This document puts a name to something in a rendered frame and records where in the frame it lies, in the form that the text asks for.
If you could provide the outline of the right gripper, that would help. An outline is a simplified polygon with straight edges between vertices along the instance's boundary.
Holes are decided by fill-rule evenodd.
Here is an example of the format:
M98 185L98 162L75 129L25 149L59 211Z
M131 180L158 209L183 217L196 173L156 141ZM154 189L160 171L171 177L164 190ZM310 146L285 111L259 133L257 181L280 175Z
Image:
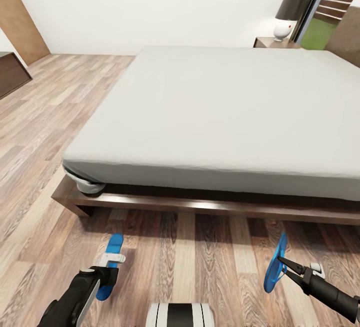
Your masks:
M308 266L282 256L278 256L277 259L288 267L285 274L299 285L306 295L313 296L332 310L336 310L339 295L337 287L313 274L313 269Z

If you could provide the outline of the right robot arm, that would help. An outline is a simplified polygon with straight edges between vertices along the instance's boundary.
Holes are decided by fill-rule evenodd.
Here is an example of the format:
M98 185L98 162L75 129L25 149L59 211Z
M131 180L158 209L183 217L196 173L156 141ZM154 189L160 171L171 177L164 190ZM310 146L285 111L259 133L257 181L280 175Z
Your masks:
M310 262L310 267L278 256L288 269L286 275L301 287L308 296L313 296L326 306L340 313L353 324L360 322L360 296L351 297L339 288L325 281L325 273L321 263Z

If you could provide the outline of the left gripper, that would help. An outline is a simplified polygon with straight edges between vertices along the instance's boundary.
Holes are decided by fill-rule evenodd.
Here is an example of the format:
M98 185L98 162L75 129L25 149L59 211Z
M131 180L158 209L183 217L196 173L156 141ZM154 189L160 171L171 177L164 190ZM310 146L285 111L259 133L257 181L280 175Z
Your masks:
M117 281L119 268L92 266L90 269L100 269L103 272L103 286L114 286Z

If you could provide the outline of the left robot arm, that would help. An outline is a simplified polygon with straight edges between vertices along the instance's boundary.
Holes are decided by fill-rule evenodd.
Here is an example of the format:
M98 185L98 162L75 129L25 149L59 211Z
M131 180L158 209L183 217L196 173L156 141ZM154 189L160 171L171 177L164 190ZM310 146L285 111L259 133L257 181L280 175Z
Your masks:
M98 266L82 269L59 300L53 300L37 327L80 327L100 287L114 286L119 268L109 263L123 264L126 257L104 252Z

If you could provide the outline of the sandal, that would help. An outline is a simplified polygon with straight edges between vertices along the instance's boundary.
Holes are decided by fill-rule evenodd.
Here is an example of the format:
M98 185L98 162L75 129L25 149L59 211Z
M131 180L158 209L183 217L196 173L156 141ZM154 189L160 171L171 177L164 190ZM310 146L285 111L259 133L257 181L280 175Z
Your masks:
M267 292L268 294L270 294L274 290L276 283L287 272L288 267L283 262L277 259L278 256L283 258L285 257L284 254L286 251L287 243L288 243L287 234L286 232L283 232L280 237L276 252L268 266L264 279L264 285L263 285L264 291ZM281 274L281 271L283 271L284 273L280 278L278 278Z
M115 233L111 236L111 238L109 239L109 243L108 246L106 248L106 253L112 253L112 254L119 254L122 244L124 241L124 236L120 233ZM109 268L117 268L117 263L112 263L109 262L108 263L108 267ZM100 287L98 289L98 292L96 294L96 298L99 301L105 301L106 299L108 299L113 291L114 286L108 286L108 285L104 285L103 287Z

